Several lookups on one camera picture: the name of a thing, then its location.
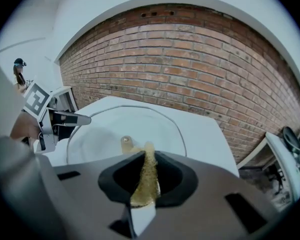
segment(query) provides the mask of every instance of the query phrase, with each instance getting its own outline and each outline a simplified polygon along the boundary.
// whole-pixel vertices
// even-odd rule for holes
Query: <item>white table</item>
[[[102,98],[78,110],[76,113],[90,116],[93,113],[119,105],[145,106],[168,116],[175,121],[182,133],[187,150],[187,157],[221,167],[239,177],[239,172],[230,147],[217,122],[212,118],[169,107],[113,96]],[[93,117],[90,125],[83,126],[74,135],[70,147],[72,142],[79,143],[78,145],[74,144],[70,150],[78,156],[83,156],[82,153],[87,149],[94,149],[96,154],[102,153],[102,150],[98,150],[99,145],[104,144],[106,141],[109,142],[110,146],[114,146],[112,143],[118,143],[119,145],[120,138],[123,136],[122,134],[126,134],[131,136],[133,142],[138,143],[141,147],[143,147],[145,141],[151,141],[156,150],[181,156],[185,155],[179,132],[173,123],[167,121],[162,115],[152,110],[137,110],[140,110],[140,108],[133,108],[132,110],[132,108],[121,107]],[[138,120],[139,112],[143,114],[140,120]],[[146,132],[140,134],[138,131],[141,130]],[[49,157],[52,166],[66,164],[67,142],[68,139],[63,139],[58,142],[54,152],[45,154]],[[107,156],[103,154],[100,156],[98,159],[107,158]]]

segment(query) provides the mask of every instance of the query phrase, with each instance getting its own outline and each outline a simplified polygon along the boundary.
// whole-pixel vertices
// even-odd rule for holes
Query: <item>robotic hand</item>
[[[35,153],[43,154],[54,151],[58,141],[69,138],[76,126],[90,124],[91,118],[47,107],[38,123],[41,132]]]
[[[54,151],[58,141],[69,138],[76,126],[91,123],[88,116],[57,110],[57,99],[38,81],[31,83],[24,97],[23,110],[37,120],[40,128],[36,154]]]

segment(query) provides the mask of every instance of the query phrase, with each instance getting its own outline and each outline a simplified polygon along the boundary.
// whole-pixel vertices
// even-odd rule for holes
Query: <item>red brick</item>
[[[195,13],[191,11],[178,11],[176,15],[180,17],[193,18],[195,16]]]
[[[249,54],[251,57],[255,58],[258,62],[260,62],[264,66],[267,66],[267,64],[268,64],[267,61],[260,54],[258,54],[257,52],[255,52],[251,48],[246,47],[245,52],[247,54]]]
[[[175,93],[167,92],[166,99],[170,100],[170,101],[174,101],[174,102],[182,102],[183,101],[183,96],[175,94]]]
[[[181,76],[186,78],[193,78],[193,79],[196,79],[198,76],[198,73],[195,71],[191,71],[188,69],[181,69],[178,67],[170,67],[170,66],[164,67],[163,72],[165,74],[176,75],[176,76]]]
[[[125,45],[126,49],[136,48],[136,47],[138,47],[138,41],[129,41],[129,42],[126,42],[124,45]]]
[[[238,121],[238,120],[236,120],[236,119],[234,119],[234,118],[231,118],[231,119],[229,120],[229,124],[232,124],[232,125],[234,125],[234,126],[238,126],[238,125],[240,124],[240,121]]]
[[[191,26],[191,25],[183,25],[183,24],[178,25],[177,24],[175,26],[175,30],[176,31],[191,32],[191,33],[193,33],[195,31],[195,27]]]
[[[195,80],[189,80],[188,86],[216,95],[221,93],[221,89],[219,87]]]
[[[197,52],[178,50],[178,49],[164,49],[165,56],[181,57],[192,60],[200,60],[200,54]]]
[[[190,89],[170,84],[161,84],[160,90],[187,96],[190,96],[192,93],[192,90]]]
[[[252,83],[246,81],[245,79],[240,80],[240,85],[243,88],[245,88],[247,90],[250,90],[251,92],[253,92],[256,95],[259,95],[259,93],[260,93],[260,90],[255,85],[253,85]]]
[[[137,94],[131,94],[131,93],[123,93],[122,96],[126,99],[136,100],[136,101],[142,101],[143,99],[143,96]]]
[[[250,100],[248,100],[240,95],[236,95],[234,98],[234,101],[241,105],[244,105],[250,109],[253,109],[255,107],[255,104],[253,102],[251,102]]]
[[[251,83],[253,83],[254,85],[258,86],[259,85],[259,82],[260,80],[258,78],[256,78],[254,75],[250,74],[248,75],[248,78],[247,80]]]
[[[175,26],[173,24],[151,24],[151,25],[144,25],[140,26],[139,31],[173,31],[175,30]]]
[[[167,97],[167,93],[160,90],[138,88],[137,92],[138,94],[152,96],[152,97],[158,97],[164,99]]]
[[[222,42],[215,39],[215,38],[211,38],[211,37],[205,37],[203,39],[203,42],[206,44],[206,45],[210,45],[210,46],[214,46],[214,47],[217,47],[219,49],[221,49],[222,47]]]
[[[207,109],[207,110],[214,110],[216,105],[211,104],[209,102],[206,101],[202,101],[200,99],[195,99],[195,98],[190,98],[190,97],[186,97],[184,99],[184,102],[186,104],[190,104],[199,108],[203,108],[203,109]]]
[[[190,61],[186,59],[174,58],[171,64],[177,67],[190,68]]]
[[[188,112],[193,113],[193,114],[197,114],[197,115],[201,115],[201,116],[205,115],[205,110],[204,109],[198,108],[198,107],[193,107],[193,106],[189,106]]]
[[[166,22],[165,17],[157,17],[157,18],[149,18],[148,19],[149,24],[165,23],[165,22]]]
[[[245,114],[247,112],[247,107],[237,104],[235,110]]]
[[[144,72],[159,73],[160,69],[160,65],[145,65]]]
[[[147,33],[134,33],[134,34],[126,34],[119,38],[119,43],[128,42],[128,41],[134,41],[134,40],[140,40],[140,39],[146,39]]]
[[[144,87],[149,89],[158,89],[159,83],[158,82],[144,82]]]
[[[121,37],[125,34],[125,31],[124,30],[121,30],[121,31],[117,31],[117,32],[114,32],[114,33],[111,33],[111,34],[108,34],[104,37],[104,40],[105,41],[108,41],[110,39],[114,39],[114,38],[117,38],[117,37]]]
[[[209,94],[201,92],[201,91],[196,91],[194,93],[194,97],[197,99],[205,100],[205,101],[209,100]]]
[[[237,85],[239,84],[240,81],[240,77],[231,72],[227,72],[225,78]]]
[[[179,77],[179,76],[171,76],[170,83],[175,85],[186,86],[188,82],[187,78]]]
[[[164,31],[148,32],[146,37],[149,39],[163,39],[165,37],[165,32]]]
[[[222,32],[222,30],[223,30],[222,25],[219,25],[219,24],[216,24],[213,22],[209,22],[209,21],[204,22],[204,27],[207,29],[212,29],[212,30],[219,31],[219,32]]]
[[[163,74],[138,73],[138,78],[149,81],[168,82],[169,76]]]
[[[126,80],[126,79],[120,79],[119,84],[123,86],[138,86],[142,87],[144,85],[143,81],[140,80]]]
[[[180,39],[192,42],[202,42],[202,36],[193,33],[185,33],[185,32],[170,32],[167,31],[165,33],[165,38],[167,39]]]
[[[221,78],[224,78],[226,76],[226,72],[223,69],[220,69],[216,66],[210,66],[204,63],[200,63],[200,62],[193,62],[192,68]]]
[[[162,48],[148,48],[146,51],[147,55],[161,55],[163,53]]]
[[[254,94],[248,90],[244,90],[242,96],[246,97],[248,100],[252,101],[254,98]]]
[[[149,97],[149,96],[143,96],[143,101],[146,102],[146,103],[156,104],[157,103],[157,98]]]
[[[122,65],[119,70],[143,72],[145,70],[145,66],[144,65]]]
[[[126,29],[125,29],[125,34],[126,34],[126,35],[129,35],[129,34],[137,33],[137,32],[138,32],[138,29],[139,29],[138,26],[126,28]]]
[[[218,106],[218,105],[215,106],[215,109],[214,109],[215,112],[220,113],[220,114],[224,114],[224,115],[227,114],[228,110],[229,110],[228,108],[223,107],[223,106]]]
[[[115,39],[112,39],[112,40],[109,40],[109,45],[110,46],[116,45],[118,43],[119,43],[119,37],[117,37]]]
[[[123,73],[123,72],[109,73],[109,78],[124,78],[124,77],[125,77],[125,73]]]
[[[266,77],[268,77],[273,83],[276,82],[275,76],[269,71],[269,69],[267,69],[266,67],[262,66],[260,70],[261,70],[261,72],[264,73],[264,75],[265,75]]]
[[[234,110],[231,110],[229,109],[228,113],[227,113],[228,116],[232,117],[232,118],[236,118],[236,119],[239,119],[241,121],[247,121],[248,117],[244,114],[241,114],[237,111],[234,111]]]
[[[248,115],[249,117],[252,117],[252,118],[254,118],[254,119],[257,119],[257,120],[260,120],[260,118],[261,118],[261,115],[260,115],[260,114],[254,112],[254,111],[251,110],[251,109],[248,109],[248,110],[246,111],[246,115]]]
[[[139,56],[136,59],[137,63],[140,64],[169,64],[170,59],[166,57],[154,57],[154,56]]]
[[[173,101],[168,101],[168,100],[165,100],[165,99],[158,99],[158,105],[173,108],[173,109],[176,109],[176,110],[183,110],[183,111],[188,110],[188,105],[173,102]]]
[[[245,69],[247,67],[247,62],[245,62],[243,59],[234,56],[230,54],[230,62],[232,62],[235,65],[238,65],[239,67]]]
[[[208,22],[212,22],[227,28],[230,28],[231,24],[230,24],[230,20],[224,17],[220,17],[219,15],[216,15],[215,13],[211,13],[211,12],[197,12],[196,13],[196,17],[198,19],[202,19]]]
[[[242,51],[246,51],[246,46],[242,42],[237,41],[236,39],[231,38],[231,44]]]
[[[124,73],[125,78],[135,79],[137,78],[137,73],[135,72],[125,72]]]
[[[222,34],[222,33],[219,33],[219,32],[216,32],[216,31],[213,31],[213,30],[210,30],[210,29],[207,29],[207,28],[203,28],[203,27],[198,27],[196,26],[194,28],[194,32],[197,33],[197,34],[200,34],[200,35],[204,35],[204,36],[208,36],[208,37],[212,37],[212,38],[215,38],[215,39],[219,39],[221,41],[224,41],[226,43],[230,43],[231,41],[231,38],[225,34]]]
[[[225,51],[240,57],[241,59],[245,60],[248,63],[251,62],[251,57],[248,54],[246,54],[244,51],[242,51],[242,50],[240,50],[240,49],[238,49],[238,48],[236,48],[236,47],[234,47],[230,44],[224,43],[222,45],[222,48]]]
[[[263,90],[260,91],[260,98],[263,99],[264,101],[268,102],[272,107],[276,107],[277,103],[268,95],[266,94]]]
[[[233,132],[239,132],[239,131],[240,131],[240,128],[239,128],[238,126],[233,125],[233,124],[229,124],[229,123],[226,123],[226,122],[223,122],[223,123],[220,125],[220,127],[221,127],[221,128],[224,128],[224,129],[227,129],[227,130],[230,130],[230,131],[233,131]],[[230,138],[229,138],[229,137],[226,138],[227,141],[228,141],[228,142],[231,141],[231,143],[232,143],[233,145],[235,145],[235,147],[237,147],[237,146],[239,146],[239,144],[241,144],[241,140],[238,139],[238,138],[233,138],[233,137],[232,137],[233,134],[231,134],[230,132],[226,131],[225,134],[226,134],[226,136],[229,135],[229,137],[230,137]]]
[[[189,25],[196,25],[196,26],[203,25],[202,20],[195,19],[195,18],[166,17],[165,22],[166,23],[189,24]]]
[[[119,52],[119,57],[123,56],[139,56],[139,55],[145,55],[146,49],[128,49],[128,50],[121,50]]]
[[[263,81],[265,79],[264,74],[259,69],[255,68],[254,66],[247,64],[245,69],[248,72],[250,72],[251,74],[253,74],[255,77],[257,77],[258,79],[260,79],[261,81]]]
[[[232,73],[235,73],[237,75],[239,75],[240,77],[246,79],[248,77],[248,72],[246,70],[244,70],[241,67],[238,67],[228,61],[225,60],[221,60],[220,61],[220,67],[224,68],[226,70],[231,71]]]
[[[272,90],[263,82],[259,82],[258,87],[263,90],[266,94],[268,94],[269,96],[272,94]]]
[[[214,56],[226,59],[226,60],[228,60],[228,58],[229,58],[228,52],[226,52],[222,49],[216,48],[216,47],[212,47],[210,45],[195,43],[193,49],[195,51],[199,51],[199,52],[206,53],[206,54],[211,54],[211,55],[214,55]]]
[[[171,47],[171,40],[140,40],[140,47]]]
[[[271,65],[271,64],[267,64],[266,65],[266,68],[273,74],[276,70],[275,70],[275,68]]]
[[[174,41],[173,47],[180,48],[180,49],[188,49],[192,50],[194,43],[188,41]]]
[[[201,58],[202,62],[206,62],[214,66],[218,66],[220,63],[220,59],[218,57],[210,56],[208,54],[201,54],[201,56],[202,56]]]
[[[217,78],[215,81],[215,84],[219,87],[222,87],[224,89],[227,89],[229,91],[232,91],[236,94],[242,95],[244,89],[240,87],[239,85],[236,85],[232,82]]]
[[[116,65],[116,64],[123,64],[123,63],[124,63],[123,58],[108,59],[104,62],[105,65]]]
[[[219,114],[219,113],[213,112],[211,110],[207,110],[207,109],[204,111],[204,115],[207,117],[213,118],[215,120],[222,121],[222,122],[228,122],[230,120],[230,117],[228,117],[224,114]]]
[[[198,76],[198,80],[214,84],[216,81],[216,77],[210,74],[200,73]]]
[[[227,90],[222,90],[221,97],[227,98],[228,100],[233,101],[235,99],[235,94],[233,92],[227,91]]]

